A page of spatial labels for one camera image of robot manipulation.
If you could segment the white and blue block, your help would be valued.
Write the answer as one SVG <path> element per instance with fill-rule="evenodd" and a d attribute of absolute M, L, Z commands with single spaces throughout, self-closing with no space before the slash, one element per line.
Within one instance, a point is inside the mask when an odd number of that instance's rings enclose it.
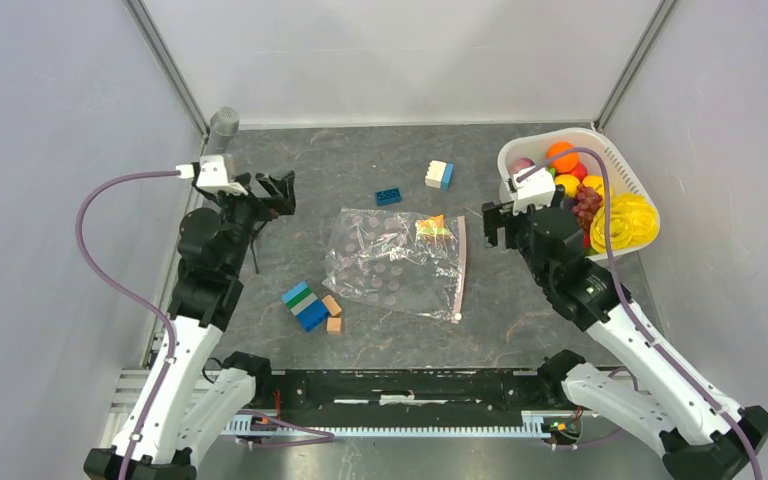
<path fill-rule="evenodd" d="M 432 160 L 427 168 L 424 182 L 427 186 L 448 190 L 451 184 L 454 165 L 451 163 Z"/>

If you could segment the grey microphone on tripod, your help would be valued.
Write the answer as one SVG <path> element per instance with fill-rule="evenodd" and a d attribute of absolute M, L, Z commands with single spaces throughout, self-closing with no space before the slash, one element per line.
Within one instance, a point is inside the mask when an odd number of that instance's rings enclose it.
<path fill-rule="evenodd" d="M 219 108 L 210 119 L 210 130 L 204 154 L 223 154 L 231 140 L 239 131 L 240 117 L 238 112 L 228 106 Z"/>

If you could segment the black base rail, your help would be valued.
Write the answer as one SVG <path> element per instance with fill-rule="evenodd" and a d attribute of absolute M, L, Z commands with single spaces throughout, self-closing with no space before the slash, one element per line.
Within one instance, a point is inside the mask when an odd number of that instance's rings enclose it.
<path fill-rule="evenodd" d="M 305 427 L 513 427 L 524 412 L 573 412 L 535 370 L 273 371 L 245 408 Z"/>

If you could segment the tan small block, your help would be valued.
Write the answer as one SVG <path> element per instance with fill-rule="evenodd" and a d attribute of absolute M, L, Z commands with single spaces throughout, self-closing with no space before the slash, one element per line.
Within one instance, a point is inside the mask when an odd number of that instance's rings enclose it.
<path fill-rule="evenodd" d="M 340 317 L 342 314 L 342 308 L 337 303 L 332 295 L 326 295 L 321 298 L 322 303 L 325 305 L 330 317 Z"/>

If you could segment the purple toy onion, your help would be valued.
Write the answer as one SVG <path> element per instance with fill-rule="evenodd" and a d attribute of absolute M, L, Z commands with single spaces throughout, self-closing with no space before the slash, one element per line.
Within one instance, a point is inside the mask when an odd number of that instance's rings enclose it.
<path fill-rule="evenodd" d="M 523 157 L 512 161 L 508 165 L 508 173 L 511 177 L 515 177 L 521 171 L 529 171 L 535 165 L 534 161 L 530 158 Z"/>

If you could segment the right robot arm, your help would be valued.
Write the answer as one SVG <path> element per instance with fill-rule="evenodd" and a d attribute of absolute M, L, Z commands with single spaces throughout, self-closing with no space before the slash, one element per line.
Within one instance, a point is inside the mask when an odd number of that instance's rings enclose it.
<path fill-rule="evenodd" d="M 613 265 L 589 259 L 574 215 L 559 207 L 511 203 L 482 207 L 488 246 L 500 240 L 525 260 L 535 283 L 564 319 L 609 350 L 643 392 L 627 387 L 582 356 L 564 350 L 540 368 L 540 400 L 592 410 L 645 443 L 674 479 L 755 478 L 768 439 L 768 412 L 742 406 L 705 379 L 646 320 Z"/>

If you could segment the orange green yellow block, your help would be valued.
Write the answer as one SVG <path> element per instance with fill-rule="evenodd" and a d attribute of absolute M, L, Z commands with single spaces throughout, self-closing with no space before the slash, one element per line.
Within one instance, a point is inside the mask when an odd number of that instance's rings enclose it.
<path fill-rule="evenodd" d="M 420 240 L 442 241 L 453 237 L 450 229 L 446 226 L 443 215 L 417 220 L 415 229 L 416 237 Z"/>

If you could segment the red toy apple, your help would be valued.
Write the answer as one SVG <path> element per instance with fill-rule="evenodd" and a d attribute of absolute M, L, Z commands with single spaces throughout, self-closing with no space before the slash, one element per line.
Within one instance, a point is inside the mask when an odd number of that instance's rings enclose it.
<path fill-rule="evenodd" d="M 580 182 L 583 182 L 588 176 L 588 170 L 582 162 L 578 162 L 568 174 L 576 177 Z"/>

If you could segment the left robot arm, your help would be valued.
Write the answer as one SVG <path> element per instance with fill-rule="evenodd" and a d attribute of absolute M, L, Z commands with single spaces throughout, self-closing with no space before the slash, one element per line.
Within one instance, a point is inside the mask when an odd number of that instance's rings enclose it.
<path fill-rule="evenodd" d="M 84 220 L 92 202 L 113 186 L 135 180 L 176 177 L 214 203 L 182 217 L 176 283 L 167 310 L 123 286 L 90 255 Z M 106 448 L 84 462 L 90 479 L 194 479 L 204 456 L 244 406 L 262 407 L 274 394 L 268 359 L 234 352 L 216 382 L 199 400 L 192 395 L 210 354 L 227 330 L 240 300 L 240 273 L 251 241 L 267 223 L 294 214 L 296 174 L 232 175 L 222 167 L 181 165 L 174 170 L 134 173 L 96 187 L 81 203 L 75 237 L 89 267 L 119 293 L 151 311 L 165 333 L 138 400 Z"/>

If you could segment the yellow toy fruit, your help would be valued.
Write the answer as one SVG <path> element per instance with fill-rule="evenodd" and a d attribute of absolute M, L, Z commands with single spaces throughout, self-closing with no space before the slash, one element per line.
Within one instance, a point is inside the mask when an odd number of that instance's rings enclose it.
<path fill-rule="evenodd" d="M 566 197 L 575 198 L 578 194 L 581 180 L 572 174 L 560 174 L 554 178 L 556 186 L 561 186 Z"/>

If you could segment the orange small block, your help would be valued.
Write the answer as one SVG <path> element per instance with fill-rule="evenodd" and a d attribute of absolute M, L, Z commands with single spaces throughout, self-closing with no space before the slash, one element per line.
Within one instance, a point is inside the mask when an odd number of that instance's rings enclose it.
<path fill-rule="evenodd" d="M 326 321 L 326 332 L 332 335 L 342 334 L 344 329 L 343 319 L 340 317 L 329 317 Z"/>

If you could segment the purple toy grapes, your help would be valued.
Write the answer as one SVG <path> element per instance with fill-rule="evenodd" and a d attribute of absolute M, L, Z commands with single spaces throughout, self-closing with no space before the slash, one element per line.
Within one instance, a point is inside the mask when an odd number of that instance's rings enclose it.
<path fill-rule="evenodd" d="M 602 207 L 603 196 L 592 187 L 580 185 L 574 199 L 576 203 L 572 207 L 572 213 L 582 230 L 589 233 L 594 218 Z"/>

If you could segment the orange toy fruit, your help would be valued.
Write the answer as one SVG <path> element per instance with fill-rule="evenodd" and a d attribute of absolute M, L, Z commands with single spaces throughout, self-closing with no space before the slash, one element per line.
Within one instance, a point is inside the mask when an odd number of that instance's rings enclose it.
<path fill-rule="evenodd" d="M 550 167 L 556 174 L 567 174 L 573 171 L 580 163 L 579 154 L 573 151 L 574 145 L 561 141 L 549 147 L 546 157 L 551 160 Z"/>

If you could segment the blue green grey block stack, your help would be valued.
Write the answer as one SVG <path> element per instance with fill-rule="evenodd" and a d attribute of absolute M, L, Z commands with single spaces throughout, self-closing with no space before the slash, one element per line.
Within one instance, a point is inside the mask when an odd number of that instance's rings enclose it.
<path fill-rule="evenodd" d="M 329 317 L 326 305 L 304 281 L 286 291 L 281 300 L 306 332 L 311 332 Z"/>

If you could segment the dark blue flat block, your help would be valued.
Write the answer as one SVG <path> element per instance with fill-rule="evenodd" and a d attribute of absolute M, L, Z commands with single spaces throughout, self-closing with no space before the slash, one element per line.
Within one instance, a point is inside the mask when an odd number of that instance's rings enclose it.
<path fill-rule="evenodd" d="M 397 187 L 376 191 L 374 200 L 377 206 L 386 206 L 402 201 L 401 191 Z"/>

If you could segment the clear zip top bag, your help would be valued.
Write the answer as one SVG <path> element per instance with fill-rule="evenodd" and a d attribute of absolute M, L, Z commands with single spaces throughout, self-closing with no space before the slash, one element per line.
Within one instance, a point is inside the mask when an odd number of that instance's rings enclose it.
<path fill-rule="evenodd" d="M 416 212 L 343 208 L 333 223 L 323 285 L 342 299 L 458 324 L 467 267 L 463 216 L 445 216 L 453 237 L 420 240 Z"/>

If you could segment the yellow toy cabbage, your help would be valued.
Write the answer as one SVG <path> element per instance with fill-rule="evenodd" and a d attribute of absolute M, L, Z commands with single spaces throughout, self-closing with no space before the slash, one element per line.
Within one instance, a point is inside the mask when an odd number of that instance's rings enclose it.
<path fill-rule="evenodd" d="M 610 238 L 614 252 L 652 242 L 660 231 L 656 209 L 644 196 L 625 193 L 611 198 L 609 218 L 606 208 L 600 207 L 590 225 L 591 248 L 597 253 L 607 252 Z"/>

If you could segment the white plastic basket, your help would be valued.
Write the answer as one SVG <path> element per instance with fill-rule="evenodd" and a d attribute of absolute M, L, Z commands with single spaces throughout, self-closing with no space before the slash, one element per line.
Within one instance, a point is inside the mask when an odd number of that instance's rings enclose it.
<path fill-rule="evenodd" d="M 609 185 L 617 194 L 633 193 L 644 196 L 651 203 L 638 177 L 634 174 L 616 146 L 604 135 L 595 131 L 570 127 L 548 133 L 516 138 L 505 144 L 497 158 L 497 168 L 501 176 L 499 187 L 500 200 L 497 203 L 512 201 L 513 186 L 510 184 L 508 165 L 519 158 L 527 157 L 537 162 L 546 158 L 549 147 L 557 142 L 568 141 L 575 147 L 595 151 L 606 164 Z"/>

